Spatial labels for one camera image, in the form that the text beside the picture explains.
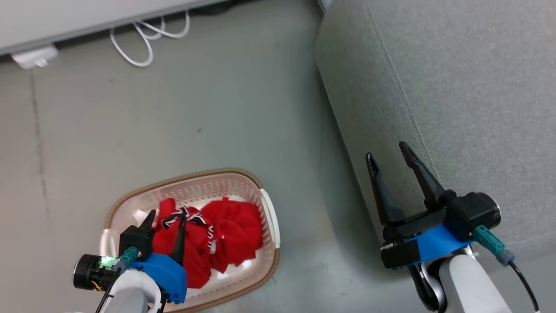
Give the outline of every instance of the gray floor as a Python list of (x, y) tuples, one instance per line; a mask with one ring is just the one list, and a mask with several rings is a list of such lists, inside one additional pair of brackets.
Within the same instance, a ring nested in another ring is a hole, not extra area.
[[(100, 293), (74, 289), (71, 274), (97, 253), (114, 201), (239, 167), (270, 193), (282, 259), (274, 280), (208, 312), (424, 312), (407, 275), (382, 269), (312, 56), (320, 20), (312, 0), (261, 0), (193, 18), (186, 38), (153, 44), (147, 69), (108, 38), (44, 69), (1, 64), (3, 311), (94, 312)], [(118, 39), (142, 47), (133, 33)], [(501, 290), (515, 284), (497, 275)], [(522, 293), (509, 301), (526, 310)]]

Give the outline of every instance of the white basket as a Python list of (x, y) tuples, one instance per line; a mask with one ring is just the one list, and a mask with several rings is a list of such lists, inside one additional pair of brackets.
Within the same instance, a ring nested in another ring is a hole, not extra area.
[[(119, 238), (128, 226), (138, 225), (134, 217), (137, 211), (156, 209), (158, 203), (166, 198), (200, 209), (222, 197), (257, 205), (262, 221), (263, 247), (256, 251), (256, 259), (238, 267), (229, 265), (225, 274), (212, 270), (212, 276), (203, 288), (188, 289), (185, 303), (168, 304), (165, 312), (204, 310), (247, 294), (272, 277), (280, 260), (280, 230), (269, 195), (260, 181), (244, 170), (212, 170), (169, 179), (131, 192), (122, 197), (108, 214), (105, 227), (111, 229), (113, 237), (110, 237)], [(101, 255), (110, 254), (103, 240), (101, 250), (104, 250)]]

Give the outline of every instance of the sofa arm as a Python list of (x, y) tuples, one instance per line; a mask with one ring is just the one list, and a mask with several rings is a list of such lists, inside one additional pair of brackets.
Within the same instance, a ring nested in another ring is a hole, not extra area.
[(407, 141), (446, 189), (498, 201), (494, 232), (518, 258), (556, 248), (556, 33), (543, 6), (332, 3), (317, 64), (380, 237), (365, 153), (397, 204), (420, 212), (423, 195), (398, 148)]

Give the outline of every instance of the white cord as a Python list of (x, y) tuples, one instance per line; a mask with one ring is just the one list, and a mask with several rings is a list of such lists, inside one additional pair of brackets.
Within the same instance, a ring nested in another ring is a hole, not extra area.
[[(114, 47), (116, 48), (116, 50), (118, 50), (118, 52), (123, 56), (123, 58), (125, 58), (129, 63), (131, 63), (135, 66), (138, 66), (138, 67), (147, 67), (150, 64), (152, 64), (152, 61), (154, 59), (151, 43), (150, 43), (149, 40), (157, 40), (157, 39), (160, 39), (162, 36), (178, 39), (178, 38), (185, 37), (187, 35), (187, 33), (189, 32), (190, 21), (189, 21), (189, 12), (188, 11), (185, 11), (185, 26), (183, 27), (183, 31), (181, 31), (179, 33), (169, 33), (169, 32), (167, 32), (166, 31), (166, 22), (164, 20), (164, 17), (161, 16), (160, 20), (161, 20), (160, 28), (156, 28), (153, 25), (151, 25), (149, 23), (145, 23), (143, 21), (133, 22), (133, 26), (135, 26), (135, 29), (139, 32), (139, 35), (141, 36), (141, 38), (143, 38), (143, 41), (147, 45), (148, 57), (147, 57), (147, 60), (144, 61), (144, 62), (134, 61), (130, 57), (127, 56), (127, 54), (122, 50), (122, 48), (120, 48), (120, 46), (116, 42), (116, 38), (114, 37), (114, 28), (110, 29), (110, 40), (114, 44)], [(139, 26), (139, 24), (155, 31), (156, 33), (154, 35), (145, 34), (144, 31)]]

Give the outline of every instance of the red cloth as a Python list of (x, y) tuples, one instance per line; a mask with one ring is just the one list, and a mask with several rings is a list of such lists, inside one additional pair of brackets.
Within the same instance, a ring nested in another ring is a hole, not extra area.
[(176, 208), (175, 200), (168, 198), (160, 202), (154, 253), (172, 252), (177, 236), (175, 222), (184, 213), (187, 225), (183, 266), (188, 288), (204, 286), (211, 268), (224, 273), (228, 264), (239, 265), (255, 258), (255, 251), (262, 247), (262, 225), (256, 205), (224, 198), (210, 202), (199, 212), (194, 207)]

